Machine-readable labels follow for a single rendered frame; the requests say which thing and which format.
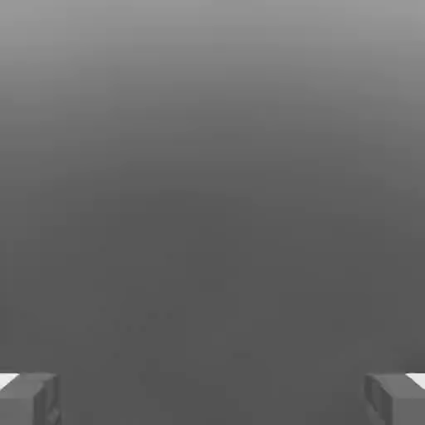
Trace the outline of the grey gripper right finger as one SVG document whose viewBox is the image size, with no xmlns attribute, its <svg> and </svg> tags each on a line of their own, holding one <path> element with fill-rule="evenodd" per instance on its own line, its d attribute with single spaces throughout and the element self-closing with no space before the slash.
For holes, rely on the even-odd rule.
<svg viewBox="0 0 425 425">
<path fill-rule="evenodd" d="M 425 425 L 425 373 L 366 374 L 370 425 Z"/>
</svg>

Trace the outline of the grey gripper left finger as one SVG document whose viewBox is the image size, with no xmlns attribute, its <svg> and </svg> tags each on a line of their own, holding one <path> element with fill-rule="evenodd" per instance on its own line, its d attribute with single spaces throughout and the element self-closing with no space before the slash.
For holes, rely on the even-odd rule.
<svg viewBox="0 0 425 425">
<path fill-rule="evenodd" d="M 60 376 L 0 373 L 0 425 L 62 425 Z"/>
</svg>

